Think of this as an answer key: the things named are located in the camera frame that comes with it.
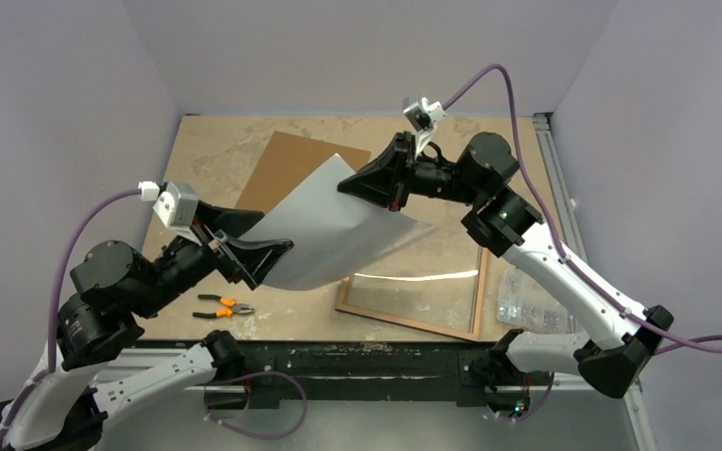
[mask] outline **wooden frame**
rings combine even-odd
[[[439,326],[436,324],[430,324],[428,322],[417,321],[406,317],[399,317],[397,315],[389,315],[387,313],[378,312],[368,308],[358,307],[347,303],[350,298],[350,288],[353,285],[353,277],[345,277],[341,281],[341,288],[339,288],[336,310],[339,312],[350,313],[359,317],[365,317],[370,319],[377,319],[380,321],[390,322],[392,324],[399,324],[400,326],[410,327],[412,329],[418,329],[420,331],[431,332],[433,334],[439,334],[444,336],[451,336],[453,338],[460,338],[468,341],[479,341],[480,338],[480,324],[482,323],[483,314],[483,299],[485,298],[485,284],[486,276],[488,275],[488,259],[489,253],[483,248],[478,249],[478,275],[475,279],[475,292],[472,299],[472,312],[471,320],[469,322],[469,330],[459,331],[449,327]]]

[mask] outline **pliers handle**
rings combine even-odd
[[[192,316],[195,318],[204,319],[217,319],[221,317],[231,317],[234,314],[237,315],[250,315],[255,312],[256,309],[246,303],[237,303],[235,299],[224,298],[216,294],[198,294],[197,298],[201,301],[217,301],[222,305],[228,307],[222,310],[218,310],[214,313],[201,313],[193,312]]]

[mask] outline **table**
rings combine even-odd
[[[550,181],[532,120],[527,117],[521,118],[518,125],[526,169],[541,196],[549,205],[554,206]],[[404,117],[187,116],[181,121],[165,172],[165,180],[188,182],[204,201],[221,207],[233,207],[274,131],[362,148],[370,151],[374,158],[385,149],[395,132],[407,130],[411,130],[411,126]],[[511,141],[510,121],[506,118],[489,117],[447,117],[440,124],[433,141],[442,147],[446,157],[454,160],[469,139],[478,132],[497,132]],[[536,205],[520,175],[513,178],[510,186]],[[407,209],[410,210],[406,211],[417,219],[430,221],[448,230],[447,233],[437,234],[435,240],[452,241],[450,247],[473,246],[471,240],[465,237],[463,227],[460,225],[460,220],[468,212],[468,208],[449,203],[441,206],[439,202],[443,201],[414,199],[409,202]],[[554,209],[552,213],[557,220]],[[151,218],[143,254],[155,258],[161,247],[172,237],[172,233],[166,231],[156,218]],[[441,258],[447,261],[451,261],[454,257],[452,252],[444,252],[441,255]],[[417,256],[405,255],[405,257],[399,256],[398,259],[399,264],[416,269],[426,265],[425,259]],[[496,340],[511,328],[495,317],[496,293],[506,268],[508,263],[503,259],[492,257],[489,260],[481,340]],[[338,287],[339,283],[335,283],[310,291],[283,291],[267,287],[250,291],[244,285],[228,284],[215,272],[162,310],[158,318],[139,322],[146,329],[143,335],[145,339],[199,339],[217,328],[228,329],[240,339],[366,341],[451,339],[339,313],[334,310]],[[440,302],[442,297],[448,298],[456,289],[457,287],[450,281],[445,284],[443,281],[433,282],[430,293],[426,292],[425,295],[430,295]],[[216,307],[210,304],[203,305],[203,302],[196,299],[196,295],[203,292],[218,293],[236,298],[242,303],[250,303],[256,307],[257,313],[234,319],[194,319],[193,311]],[[440,322],[447,316],[447,312],[454,314],[454,318],[458,321],[463,321],[465,318],[462,308],[460,314],[459,309],[434,308],[420,319],[427,321],[434,319]]]

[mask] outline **cardboard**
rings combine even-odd
[[[354,170],[369,161],[369,152],[294,134],[274,132],[236,204],[238,210],[269,213],[297,185],[339,154]]]

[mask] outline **white cable connector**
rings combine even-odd
[[[146,202],[155,201],[162,191],[155,181],[140,181],[137,188],[140,190],[139,198]]]

